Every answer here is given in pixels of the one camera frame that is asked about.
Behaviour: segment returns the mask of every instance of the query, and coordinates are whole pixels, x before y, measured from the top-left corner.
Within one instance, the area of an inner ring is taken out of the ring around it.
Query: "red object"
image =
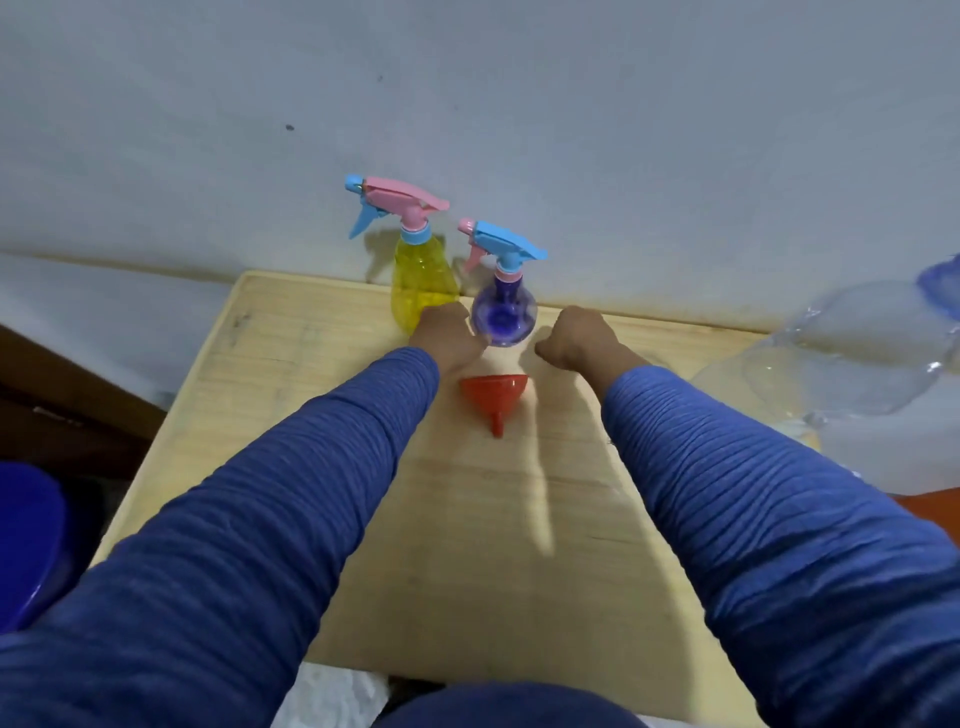
[[[460,391],[490,418],[493,437],[503,437],[503,421],[514,411],[527,386],[527,375],[470,376],[460,380]]]

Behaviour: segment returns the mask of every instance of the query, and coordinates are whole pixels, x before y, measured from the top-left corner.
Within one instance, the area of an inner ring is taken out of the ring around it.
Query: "blue plastic lid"
[[[926,268],[917,277],[917,285],[931,305],[960,321],[960,255]]]
[[[56,480],[32,465],[0,462],[0,634],[22,626],[57,562],[65,523]]]

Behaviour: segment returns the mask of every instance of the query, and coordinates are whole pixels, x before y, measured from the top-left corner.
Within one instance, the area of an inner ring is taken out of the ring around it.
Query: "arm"
[[[943,531],[644,363],[615,336],[576,362],[761,717],[955,722],[960,552]]]
[[[417,348],[307,402],[0,638],[0,722],[269,725],[441,372],[483,350],[464,317],[424,314]]]

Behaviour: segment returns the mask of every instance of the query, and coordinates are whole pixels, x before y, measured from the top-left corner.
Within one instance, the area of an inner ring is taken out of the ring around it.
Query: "plastic bottle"
[[[460,297],[460,286],[446,262],[444,246],[427,219],[432,212],[449,209],[450,203],[407,182],[380,177],[363,179],[348,175],[346,187],[360,195],[360,216],[350,231],[350,239],[377,218],[400,216],[390,308],[400,328],[412,333],[425,307]]]
[[[886,415],[929,389],[960,337],[960,255],[916,282],[826,296],[692,383],[794,437],[834,420]]]
[[[506,228],[464,218],[457,227],[469,235],[469,273],[484,255],[496,255],[493,283],[473,300],[470,322],[473,330],[490,336],[496,347],[511,347],[523,341],[537,322],[537,302],[523,285],[526,260],[546,260],[546,251]]]

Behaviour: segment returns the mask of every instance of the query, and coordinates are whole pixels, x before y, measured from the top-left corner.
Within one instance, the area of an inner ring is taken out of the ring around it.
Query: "blue trigger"
[[[362,196],[360,197],[360,216],[357,218],[357,221],[353,224],[353,229],[350,231],[350,239],[352,240],[361,232],[366,230],[370,223],[376,220],[377,218],[383,217],[384,215],[389,215],[390,213],[385,209],[380,209],[379,207],[374,207],[368,203]]]

